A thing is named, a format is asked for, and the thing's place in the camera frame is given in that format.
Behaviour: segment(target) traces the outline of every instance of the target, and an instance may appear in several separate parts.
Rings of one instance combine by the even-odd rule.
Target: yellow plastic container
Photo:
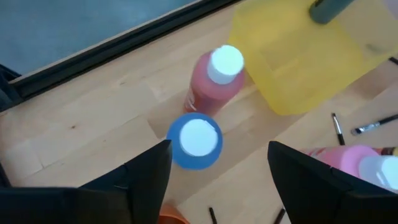
[[[314,0],[246,0],[228,42],[276,113],[304,113],[398,53],[396,1],[356,0],[321,25]]]

